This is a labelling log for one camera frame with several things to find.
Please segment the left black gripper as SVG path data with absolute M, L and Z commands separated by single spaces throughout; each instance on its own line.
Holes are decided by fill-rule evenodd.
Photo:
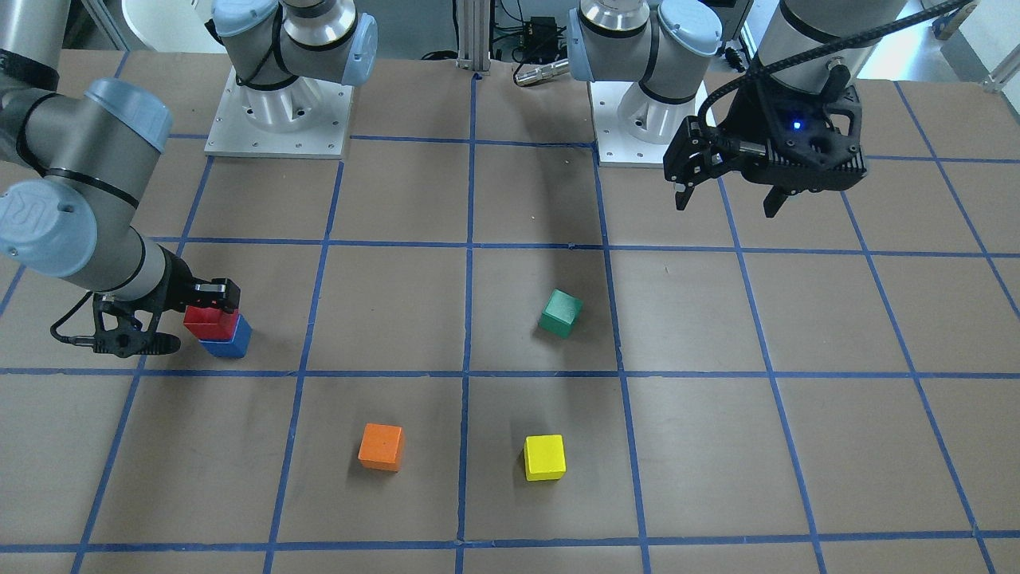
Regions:
M 736 96 L 725 119 L 711 126 L 707 114 L 685 117 L 663 157 L 664 178 L 674 184 L 675 208 L 686 210 L 700 182 L 740 173 L 766 185 L 768 127 L 758 96 Z M 775 218 L 794 189 L 775 185 L 763 200 L 766 218 Z

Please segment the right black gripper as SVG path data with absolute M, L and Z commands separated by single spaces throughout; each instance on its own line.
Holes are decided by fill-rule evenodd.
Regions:
M 218 309 L 235 313 L 241 303 L 241 290 L 228 277 L 203 280 L 195 277 L 189 266 L 175 254 L 161 248 L 164 257 L 163 276 L 148 294 L 148 312 L 162 313 L 186 308 Z

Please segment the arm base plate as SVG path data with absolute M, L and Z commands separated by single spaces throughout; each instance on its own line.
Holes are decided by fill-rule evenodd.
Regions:
M 230 72 L 204 152 L 234 159 L 345 157 L 355 88 L 310 77 L 276 91 L 237 83 Z
M 589 83 L 591 119 L 603 166 L 661 168 L 681 121 L 695 116 L 707 97 L 700 83 L 692 100 L 667 104 L 653 100 L 635 81 Z

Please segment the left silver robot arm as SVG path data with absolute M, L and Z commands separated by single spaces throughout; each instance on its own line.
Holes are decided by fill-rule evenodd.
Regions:
M 709 124 L 712 93 L 695 102 L 724 23 L 700 1 L 580 1 L 569 14 L 567 58 L 577 81 L 631 84 L 622 120 L 665 145 L 664 178 L 684 210 L 693 189 L 740 173 L 768 185 L 772 218 L 802 192 L 845 191 L 867 176 L 863 106 L 855 80 L 900 1 L 780 1 L 728 113 Z

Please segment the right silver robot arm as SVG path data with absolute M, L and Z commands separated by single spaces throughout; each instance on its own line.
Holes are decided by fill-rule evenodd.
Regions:
M 145 88 L 93 81 L 58 93 L 67 1 L 2 4 L 2 160 L 35 178 L 2 192 L 2 253 L 28 269 L 149 313 L 232 312 L 240 289 L 203 280 L 131 222 L 167 146 L 171 110 Z M 360 86 L 379 27 L 352 1 L 215 1 L 206 23 L 234 84 L 252 96 L 304 95 L 311 81 Z

